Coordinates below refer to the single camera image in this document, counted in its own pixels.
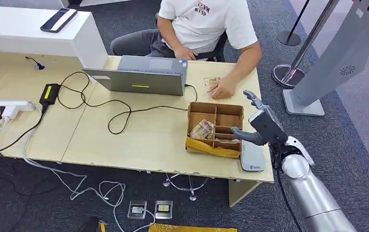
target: printed text on t-shirt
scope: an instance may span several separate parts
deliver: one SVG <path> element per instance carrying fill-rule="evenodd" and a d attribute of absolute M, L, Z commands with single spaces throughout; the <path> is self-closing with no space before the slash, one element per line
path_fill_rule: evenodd
<path fill-rule="evenodd" d="M 210 8 L 204 5 L 202 2 L 200 2 L 197 4 L 194 11 L 199 12 L 203 16 L 206 16 L 210 12 Z"/>

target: laptop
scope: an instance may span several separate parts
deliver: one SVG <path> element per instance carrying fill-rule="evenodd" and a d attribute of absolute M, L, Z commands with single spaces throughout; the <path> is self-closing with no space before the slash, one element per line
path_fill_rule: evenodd
<path fill-rule="evenodd" d="M 183 96 L 187 60 L 123 56 L 117 70 L 83 71 L 109 91 Z"/>

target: white counter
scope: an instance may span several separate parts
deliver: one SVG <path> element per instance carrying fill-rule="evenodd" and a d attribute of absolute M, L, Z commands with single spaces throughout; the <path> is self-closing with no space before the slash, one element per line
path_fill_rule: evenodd
<path fill-rule="evenodd" d="M 40 30 L 56 10 L 0 7 L 0 52 L 78 57 L 86 68 L 107 59 L 91 12 L 78 12 L 58 33 Z"/>

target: white t-shirt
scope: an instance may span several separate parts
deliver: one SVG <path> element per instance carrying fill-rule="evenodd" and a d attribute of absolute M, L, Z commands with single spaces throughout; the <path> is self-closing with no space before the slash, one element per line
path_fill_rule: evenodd
<path fill-rule="evenodd" d="M 196 53 L 213 51 L 224 31 L 234 49 L 257 41 L 246 0 L 162 0 L 159 16 Z"/>

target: robotic arm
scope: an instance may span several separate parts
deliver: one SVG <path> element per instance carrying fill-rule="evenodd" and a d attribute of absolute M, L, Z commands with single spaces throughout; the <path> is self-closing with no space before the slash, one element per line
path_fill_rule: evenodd
<path fill-rule="evenodd" d="M 233 127 L 234 135 L 256 145 L 269 144 L 273 166 L 289 177 L 297 205 L 310 232 L 355 232 L 355 228 L 325 185 L 312 173 L 314 161 L 305 147 L 287 136 L 272 110 L 251 91 L 244 90 L 247 99 L 258 109 L 248 122 L 257 132 L 248 133 Z"/>

